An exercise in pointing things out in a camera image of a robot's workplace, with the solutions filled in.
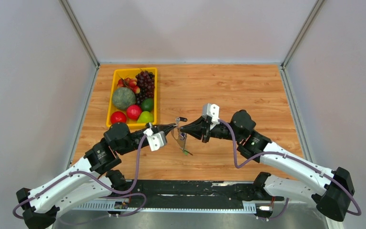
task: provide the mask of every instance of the wood surface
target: wood surface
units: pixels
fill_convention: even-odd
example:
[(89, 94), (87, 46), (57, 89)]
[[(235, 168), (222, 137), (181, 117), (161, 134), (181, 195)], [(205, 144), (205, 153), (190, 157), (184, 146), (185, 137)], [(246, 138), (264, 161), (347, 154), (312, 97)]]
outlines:
[[(75, 152), (75, 163), (103, 137), (113, 72), (123, 68), (158, 68), (158, 124), (174, 122), (178, 116), (188, 123), (200, 117), (202, 106), (220, 106), (220, 118), (229, 122), (234, 112), (245, 109), (256, 121), (256, 130), (283, 148), (302, 156), (280, 73), (276, 65), (212, 64), (103, 64), (91, 96), (89, 108)], [(139, 179), (254, 180), (259, 172), (288, 177), (284, 172), (256, 162), (234, 167), (232, 141), (210, 139), (202, 143), (191, 136), (184, 155), (171, 134), (158, 151), (144, 148)], [(121, 156), (119, 169), (127, 179), (135, 172), (136, 151)], [(244, 158), (238, 153), (238, 162)]]

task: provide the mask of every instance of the bunch of grapes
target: bunch of grapes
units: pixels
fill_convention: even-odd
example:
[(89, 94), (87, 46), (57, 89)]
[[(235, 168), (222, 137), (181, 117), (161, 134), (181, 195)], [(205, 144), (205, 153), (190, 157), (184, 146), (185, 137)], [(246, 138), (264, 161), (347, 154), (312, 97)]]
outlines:
[(155, 95), (155, 75), (147, 70), (140, 72), (137, 76), (137, 86), (141, 89), (135, 94), (136, 104), (141, 105), (147, 98), (153, 98)]

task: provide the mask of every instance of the white panel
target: white panel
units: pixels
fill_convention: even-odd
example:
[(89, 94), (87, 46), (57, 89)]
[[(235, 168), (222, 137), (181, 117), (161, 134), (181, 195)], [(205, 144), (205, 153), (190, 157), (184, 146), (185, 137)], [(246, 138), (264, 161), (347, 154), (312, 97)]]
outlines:
[(16, 191), (61, 173), (95, 68), (55, 0), (0, 0), (0, 228)]
[(315, 0), (70, 0), (100, 62), (281, 62)]
[(288, 74), (316, 162), (353, 178), (363, 215), (345, 228), (366, 228), (366, 1), (326, 1)]

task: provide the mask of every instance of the yellow basket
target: yellow basket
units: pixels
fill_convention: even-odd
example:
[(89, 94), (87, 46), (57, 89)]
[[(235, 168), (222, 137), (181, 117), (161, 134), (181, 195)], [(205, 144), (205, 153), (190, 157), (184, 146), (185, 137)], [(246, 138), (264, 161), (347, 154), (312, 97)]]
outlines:
[[(156, 124), (157, 121), (157, 111), (158, 111), (158, 105), (157, 105), (157, 94), (158, 94), (158, 69), (156, 68), (130, 68), (130, 69), (118, 69), (114, 71), (113, 74), (113, 83), (112, 83), (112, 90), (110, 91), (110, 101), (109, 101), (109, 110), (107, 111), (107, 120), (106, 120), (106, 126), (110, 127), (112, 123), (110, 122), (110, 116), (116, 112), (121, 111), (117, 109), (113, 103), (112, 103), (112, 96), (114, 91), (117, 89), (117, 83), (118, 80), (121, 78), (133, 78), (136, 75), (138, 75), (141, 71), (147, 70), (148, 72), (152, 72), (153, 75), (155, 75), (155, 91), (154, 91), (154, 97), (153, 97), (153, 111), (151, 113), (153, 114), (153, 124)], [(145, 123), (137, 123), (135, 120), (131, 120), (127, 118), (127, 126), (130, 129), (135, 128), (144, 128)]]

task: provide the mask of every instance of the green melon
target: green melon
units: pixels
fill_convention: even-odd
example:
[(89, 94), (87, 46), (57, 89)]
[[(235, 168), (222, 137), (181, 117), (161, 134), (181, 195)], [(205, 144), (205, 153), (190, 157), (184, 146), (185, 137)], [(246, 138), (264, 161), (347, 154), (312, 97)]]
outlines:
[(129, 106), (135, 104), (135, 94), (129, 88), (120, 87), (113, 93), (112, 102), (117, 109), (127, 110)]

